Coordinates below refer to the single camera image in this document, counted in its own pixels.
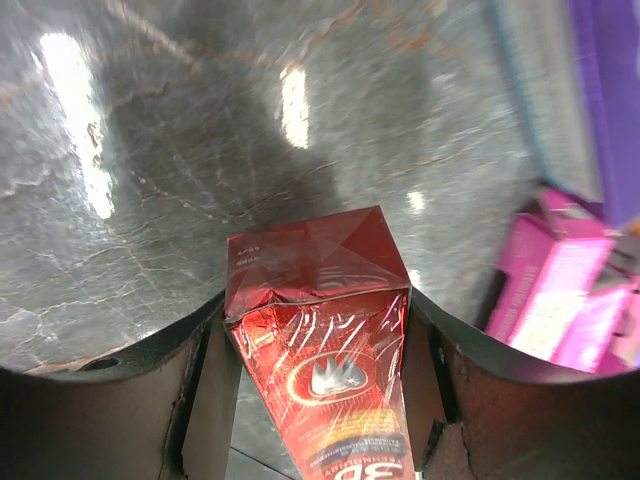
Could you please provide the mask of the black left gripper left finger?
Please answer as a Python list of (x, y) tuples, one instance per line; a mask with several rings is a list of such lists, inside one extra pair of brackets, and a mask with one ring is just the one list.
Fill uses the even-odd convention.
[(5, 479), (221, 479), (240, 362), (217, 295), (76, 371), (1, 373)]

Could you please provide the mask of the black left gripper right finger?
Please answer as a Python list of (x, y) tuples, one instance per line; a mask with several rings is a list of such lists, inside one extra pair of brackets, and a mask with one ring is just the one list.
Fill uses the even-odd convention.
[(411, 297), (401, 380), (423, 479), (635, 479), (639, 374), (524, 354)]

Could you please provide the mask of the red 3D toothpaste box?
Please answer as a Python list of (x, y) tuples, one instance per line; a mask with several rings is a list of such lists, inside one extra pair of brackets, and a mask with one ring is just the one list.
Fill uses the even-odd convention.
[(411, 285), (382, 210), (235, 234), (227, 259), (229, 336), (300, 475), (413, 478)]

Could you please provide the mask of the purple toothpaste box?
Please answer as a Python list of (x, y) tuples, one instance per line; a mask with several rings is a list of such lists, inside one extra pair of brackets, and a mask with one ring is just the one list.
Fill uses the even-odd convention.
[(639, 223), (639, 4), (488, 1), (541, 176), (615, 230)]

